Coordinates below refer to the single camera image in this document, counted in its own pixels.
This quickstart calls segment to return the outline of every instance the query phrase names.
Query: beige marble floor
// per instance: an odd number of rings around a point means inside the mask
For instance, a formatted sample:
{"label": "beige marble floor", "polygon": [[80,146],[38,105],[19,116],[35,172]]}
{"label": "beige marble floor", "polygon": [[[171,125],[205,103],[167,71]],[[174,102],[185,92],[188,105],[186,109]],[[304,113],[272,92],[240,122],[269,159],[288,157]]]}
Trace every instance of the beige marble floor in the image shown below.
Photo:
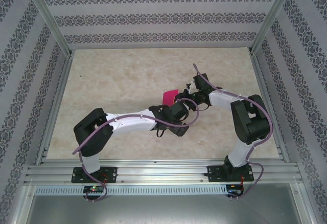
{"label": "beige marble floor", "polygon": [[[61,102],[48,159],[72,159],[77,147],[73,127],[94,108],[130,113],[162,102],[162,94],[182,91],[193,80],[196,63],[209,80],[242,95],[260,94],[246,48],[77,50]],[[237,136],[229,112],[210,107],[183,137],[166,131],[132,132],[112,137],[103,159],[224,158]],[[272,139],[253,158],[278,157]]]}

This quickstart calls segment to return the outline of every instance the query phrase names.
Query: pink object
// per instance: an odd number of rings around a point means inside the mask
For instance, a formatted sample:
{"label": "pink object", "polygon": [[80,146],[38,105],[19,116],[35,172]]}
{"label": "pink object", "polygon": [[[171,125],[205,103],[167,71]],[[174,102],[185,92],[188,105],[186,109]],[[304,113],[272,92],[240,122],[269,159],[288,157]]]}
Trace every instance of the pink object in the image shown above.
{"label": "pink object", "polygon": [[172,106],[174,104],[174,99],[176,95],[178,95],[178,89],[164,92],[162,97],[162,104]]}

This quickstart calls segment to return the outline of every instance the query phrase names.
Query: gray metal panel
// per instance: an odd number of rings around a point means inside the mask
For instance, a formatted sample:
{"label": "gray metal panel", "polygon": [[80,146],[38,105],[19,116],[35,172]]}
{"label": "gray metal panel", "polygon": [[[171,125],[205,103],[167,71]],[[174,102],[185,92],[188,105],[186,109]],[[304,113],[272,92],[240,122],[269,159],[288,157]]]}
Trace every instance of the gray metal panel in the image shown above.
{"label": "gray metal panel", "polygon": [[57,223],[301,223],[288,184],[258,185],[239,201],[222,195],[35,196],[28,224]]}

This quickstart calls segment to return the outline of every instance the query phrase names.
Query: enclosure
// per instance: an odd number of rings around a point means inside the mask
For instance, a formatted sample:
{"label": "enclosure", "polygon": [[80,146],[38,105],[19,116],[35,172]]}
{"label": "enclosure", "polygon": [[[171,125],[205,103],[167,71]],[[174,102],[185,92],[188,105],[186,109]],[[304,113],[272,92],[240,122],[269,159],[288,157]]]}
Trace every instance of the enclosure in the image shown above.
{"label": "enclosure", "polygon": [[[0,0],[0,223],[327,223],[327,0]],[[73,127],[159,105],[196,75],[262,97],[261,180],[209,182],[237,139],[211,107],[183,137],[110,139],[109,197],[85,203]],[[261,168],[252,166],[254,179]],[[251,183],[244,183],[249,188]]]}

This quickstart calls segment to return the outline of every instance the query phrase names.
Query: wall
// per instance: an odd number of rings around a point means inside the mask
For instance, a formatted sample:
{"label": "wall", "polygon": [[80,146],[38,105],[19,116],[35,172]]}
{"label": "wall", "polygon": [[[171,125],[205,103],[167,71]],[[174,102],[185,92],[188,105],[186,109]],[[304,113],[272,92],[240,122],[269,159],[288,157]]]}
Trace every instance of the wall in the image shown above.
{"label": "wall", "polygon": [[0,0],[0,223],[34,164],[65,56],[31,0]]}
{"label": "wall", "polygon": [[45,0],[72,49],[249,47],[274,0]]}
{"label": "wall", "polygon": [[256,53],[289,156],[327,223],[326,0],[286,0]]}

